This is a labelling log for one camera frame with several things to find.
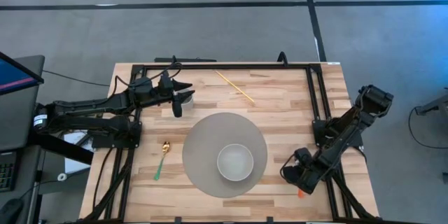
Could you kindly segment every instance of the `round placemat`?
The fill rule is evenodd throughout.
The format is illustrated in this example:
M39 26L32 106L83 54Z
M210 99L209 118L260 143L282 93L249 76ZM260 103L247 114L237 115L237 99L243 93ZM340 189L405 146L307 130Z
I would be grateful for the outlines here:
M242 181L229 181L219 173L218 154L229 144L241 144L253 156L253 171ZM183 144L182 161L188 178L198 189L214 197L229 198L242 195L261 179L267 147L250 120L234 113L216 113L190 130Z

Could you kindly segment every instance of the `spoon with green handle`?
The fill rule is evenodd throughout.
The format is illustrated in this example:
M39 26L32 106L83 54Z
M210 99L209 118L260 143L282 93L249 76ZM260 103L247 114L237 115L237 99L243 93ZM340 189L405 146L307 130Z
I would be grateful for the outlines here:
M162 146L163 156L162 156L162 160L160 161L159 168L157 168L157 173L154 175L155 181L159 180L159 178L160 178L160 172L162 171L163 160L165 159L165 155L169 151L169 147L170 147L170 145L169 145L168 141L163 143L163 146Z

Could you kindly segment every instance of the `wooden chopstick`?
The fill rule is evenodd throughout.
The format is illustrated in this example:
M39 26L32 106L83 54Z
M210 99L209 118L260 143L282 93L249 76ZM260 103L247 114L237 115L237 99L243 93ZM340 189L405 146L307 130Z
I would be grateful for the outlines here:
M226 77L224 77L224 75L222 75L220 72L218 72L217 70L215 70L215 72L217 74L219 74L219 76L221 76L221 78L224 79L224 81L227 81L229 84L231 84L235 89L237 89L238 91L240 91L245 97L247 97L247 99L250 99L251 102L253 102L255 104L255 101L250 98L245 92L243 92L243 90L240 90L239 87L237 87L235 84L233 84L230 80L228 80Z

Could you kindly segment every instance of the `computer monitor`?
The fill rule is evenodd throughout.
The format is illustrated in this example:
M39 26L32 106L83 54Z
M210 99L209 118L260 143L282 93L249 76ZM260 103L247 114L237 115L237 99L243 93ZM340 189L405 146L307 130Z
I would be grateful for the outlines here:
M42 83L40 76L0 52L0 95Z

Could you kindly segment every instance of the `wooden tabletop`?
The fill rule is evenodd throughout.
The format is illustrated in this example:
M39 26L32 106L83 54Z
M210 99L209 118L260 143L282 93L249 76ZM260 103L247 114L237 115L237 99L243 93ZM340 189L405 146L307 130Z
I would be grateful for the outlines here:
M116 64L114 76L129 80L131 68L132 64ZM338 64L322 63L322 70L332 116L341 116L351 107L342 68ZM149 71L148 76L158 72ZM273 216L275 221L331 220L325 183L320 182L312 195L299 198L298 188L287 184L279 175L280 167L295 149L307 147L311 152L316 150L311 126L314 116L305 70L220 72L252 97L255 104L213 70L182 70L175 79L193 84L192 88L196 90L194 109L184 111L182 118L172 115L170 104L142 111L143 132L140 147L135 150L125 221L174 221L176 216L182 217L183 221L265 221L267 216ZM314 83L321 115L324 115L315 75ZM117 91L125 88L119 84ZM251 120L263 133L268 151L266 170L258 184L244 195L229 199L212 197L197 189L188 179L182 164L183 141L190 128L202 118L220 112L236 113ZM154 181L164 141L170 141L171 150L164 159L160 180ZM94 154L80 218L92 210L93 192L106 152L106 149L101 149ZM97 202L109 187L113 157L115 151L106 162ZM346 184L352 193L371 214L377 216L363 156L350 148L343 154L342 164ZM335 191L339 214L343 216L336 185ZM112 217L118 215L120 196L119 188Z

